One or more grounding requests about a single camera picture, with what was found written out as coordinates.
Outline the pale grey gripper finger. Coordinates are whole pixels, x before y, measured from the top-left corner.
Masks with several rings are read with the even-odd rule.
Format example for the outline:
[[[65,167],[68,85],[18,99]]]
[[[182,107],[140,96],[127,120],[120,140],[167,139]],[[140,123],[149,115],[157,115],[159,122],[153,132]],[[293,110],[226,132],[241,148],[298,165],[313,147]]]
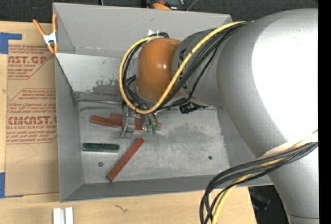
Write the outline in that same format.
[[[122,132],[121,132],[121,137],[124,138],[125,137],[125,133],[128,127],[128,117],[127,116],[123,116],[123,120],[122,120]]]
[[[128,137],[131,138],[135,131],[135,117],[128,118]]]

